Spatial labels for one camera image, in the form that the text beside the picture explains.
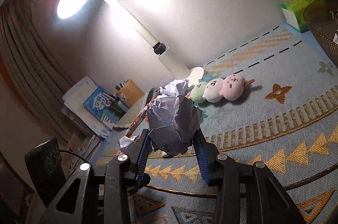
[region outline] pink plush ball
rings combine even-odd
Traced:
[[[244,91],[245,79],[239,74],[231,74],[224,79],[222,90],[219,92],[229,101],[237,100]]]

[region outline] brown stick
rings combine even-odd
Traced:
[[[250,81],[245,82],[245,83],[244,83],[244,86],[246,87],[246,86],[252,84],[254,81],[255,81],[254,79],[251,79]]]

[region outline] pen holder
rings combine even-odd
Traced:
[[[116,96],[118,96],[128,107],[131,107],[144,96],[144,93],[131,79],[129,79],[126,84],[116,92]]]

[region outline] green tissue box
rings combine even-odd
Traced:
[[[286,22],[302,33],[308,31],[308,23],[304,20],[303,11],[314,1],[317,0],[297,0],[281,4],[280,7],[284,13]]]

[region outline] green plush ball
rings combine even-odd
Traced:
[[[204,90],[207,86],[207,82],[199,82],[194,88],[191,90],[190,99],[196,103],[203,103],[205,99],[203,98]]]

